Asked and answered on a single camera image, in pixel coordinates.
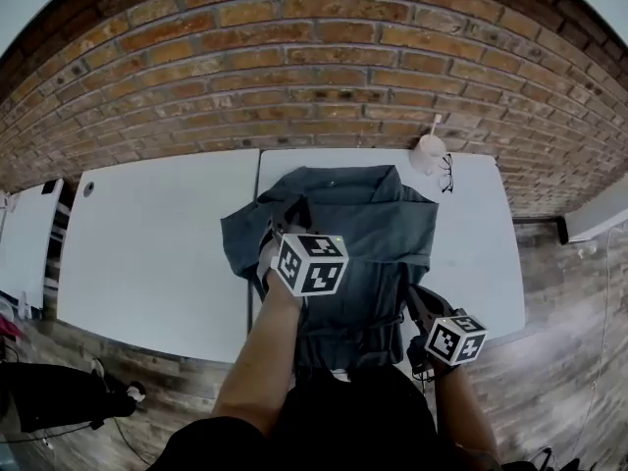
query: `human arm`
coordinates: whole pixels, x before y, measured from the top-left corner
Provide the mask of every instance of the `human arm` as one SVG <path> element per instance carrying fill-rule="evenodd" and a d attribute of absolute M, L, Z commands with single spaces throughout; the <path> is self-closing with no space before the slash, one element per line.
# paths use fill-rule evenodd
<path fill-rule="evenodd" d="M 262 310 L 223 382 L 212 417 L 242 419 L 268 436 L 288 394 L 300 299 L 274 271 Z"/>
<path fill-rule="evenodd" d="M 463 367 L 445 372 L 446 365 L 432 360 L 436 375 L 439 435 L 469 450 L 489 453 L 499 460 L 497 442 Z"/>

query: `cable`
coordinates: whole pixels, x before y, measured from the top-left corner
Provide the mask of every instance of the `cable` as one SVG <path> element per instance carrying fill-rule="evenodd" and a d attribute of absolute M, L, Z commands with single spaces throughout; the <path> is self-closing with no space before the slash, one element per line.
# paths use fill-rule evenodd
<path fill-rule="evenodd" d="M 30 438 L 28 440 L 11 440 L 10 442 L 0 442 L 0 445 L 25 444 L 28 442 L 39 442 L 40 440 L 50 440 L 51 438 L 59 438 L 60 436 L 65 436 L 69 433 L 75 433 L 76 431 L 87 429 L 88 427 L 89 424 L 87 424 L 86 426 L 80 426 L 79 428 L 71 429 L 70 431 L 65 431 L 64 433 L 59 433 L 58 435 L 48 435 L 42 436 L 41 438 Z"/>
<path fill-rule="evenodd" d="M 118 427 L 118 431 L 120 432 L 120 436 L 122 437 L 122 439 L 125 441 L 125 443 L 127 444 L 127 446 L 129 447 L 129 449 L 135 454 L 137 455 L 137 458 L 139 460 L 141 460 L 144 464 L 146 464 L 147 466 L 150 466 L 151 464 L 149 462 L 147 462 L 146 460 L 144 460 L 144 458 L 137 453 L 137 451 L 135 450 L 135 448 L 133 448 L 131 446 L 131 444 L 127 441 L 127 439 L 125 438 L 124 433 L 122 432 L 122 429 L 120 429 L 120 424 L 118 424 L 118 419 L 116 419 L 116 417 L 112 417 L 114 419 L 114 422 L 116 423 L 116 426 Z"/>
<path fill-rule="evenodd" d="M 604 324 L 602 327 L 602 347 L 600 350 L 600 359 L 598 360 L 598 375 L 596 377 L 595 382 L 595 391 L 591 396 L 591 401 L 589 402 L 589 408 L 587 408 L 587 414 L 585 415 L 585 420 L 582 423 L 582 428 L 580 429 L 580 434 L 578 435 L 578 439 L 576 440 L 575 445 L 573 446 L 573 450 L 571 452 L 571 459 L 573 460 L 574 455 L 576 454 L 576 450 L 578 449 L 578 445 L 580 444 L 580 440 L 582 439 L 582 435 L 585 432 L 585 428 L 587 427 L 587 422 L 589 422 L 589 415 L 591 414 L 591 409 L 593 408 L 593 403 L 596 399 L 596 394 L 598 393 L 598 382 L 600 381 L 600 377 L 602 376 L 602 357 L 604 354 L 604 341 L 606 339 L 606 320 L 608 318 L 608 303 L 610 301 L 610 267 L 608 265 L 608 259 L 610 258 L 608 251 L 610 250 L 610 237 L 613 231 L 618 231 L 619 233 L 624 232 L 623 228 L 619 229 L 618 227 L 613 227 L 608 231 L 608 237 L 606 238 L 606 303 L 604 305 Z"/>

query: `black object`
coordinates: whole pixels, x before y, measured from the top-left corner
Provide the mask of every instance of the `black object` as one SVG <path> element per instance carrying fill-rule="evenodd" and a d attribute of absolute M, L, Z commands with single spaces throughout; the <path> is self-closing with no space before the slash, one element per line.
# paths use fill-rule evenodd
<path fill-rule="evenodd" d="M 0 363 L 0 393 L 16 405 L 23 433 L 128 417 L 135 401 L 126 388 L 107 389 L 103 380 L 75 368 L 33 363 Z"/>
<path fill-rule="evenodd" d="M 52 193 L 55 189 L 56 180 L 50 180 L 43 185 L 43 190 L 41 190 L 41 195 L 48 195 Z"/>

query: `shirt sleeve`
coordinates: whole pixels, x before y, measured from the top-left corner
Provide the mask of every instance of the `shirt sleeve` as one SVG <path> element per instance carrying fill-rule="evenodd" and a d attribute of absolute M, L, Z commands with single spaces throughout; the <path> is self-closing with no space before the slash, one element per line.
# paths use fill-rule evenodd
<path fill-rule="evenodd" d="M 230 452 L 230 465 L 239 461 L 259 462 L 266 455 L 268 442 L 257 428 L 241 419 L 216 417 L 198 420 L 171 436 L 149 470 L 205 470 L 208 452 L 232 448 L 238 448 L 238 451 Z"/>

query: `black cable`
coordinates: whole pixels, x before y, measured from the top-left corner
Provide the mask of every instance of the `black cable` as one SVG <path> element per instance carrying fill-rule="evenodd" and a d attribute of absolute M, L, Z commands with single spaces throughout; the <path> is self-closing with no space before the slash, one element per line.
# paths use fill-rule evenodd
<path fill-rule="evenodd" d="M 69 433 L 75 433 L 76 431 L 87 429 L 88 427 L 89 424 L 87 424 L 86 426 L 80 426 L 79 428 L 71 429 L 70 431 L 65 431 L 64 433 L 59 433 L 58 435 L 42 436 L 41 438 L 30 438 L 29 440 L 11 440 L 10 442 L 0 442 L 0 445 L 25 444 L 28 442 L 38 442 L 40 440 L 50 440 L 51 438 L 59 438 L 60 436 L 65 436 Z"/>
<path fill-rule="evenodd" d="M 4 344 L 4 348 L 5 348 L 5 349 L 12 350 L 12 351 L 13 351 L 13 353 L 16 355 L 16 360 L 17 360 L 17 362 L 18 362 L 18 363 L 20 362 L 20 355 L 18 354 L 18 352 L 17 352 L 15 349 L 13 349 L 12 347 L 9 347 L 7 344 Z"/>
<path fill-rule="evenodd" d="M 116 426 L 118 426 L 118 431 L 120 432 L 120 436 L 122 437 L 122 439 L 125 441 L 125 443 L 127 444 L 127 446 L 129 447 L 129 449 L 135 454 L 137 455 L 137 458 L 139 460 L 141 460 L 144 464 L 146 464 L 147 466 L 150 466 L 151 464 L 149 462 L 147 462 L 146 460 L 144 460 L 144 458 L 137 453 L 137 451 L 135 450 L 135 448 L 133 448 L 131 446 L 131 444 L 127 441 L 127 439 L 125 438 L 124 433 L 122 432 L 122 429 L 120 429 L 120 424 L 118 424 L 118 420 L 116 419 L 116 417 L 113 417 L 114 422 L 116 423 Z"/>

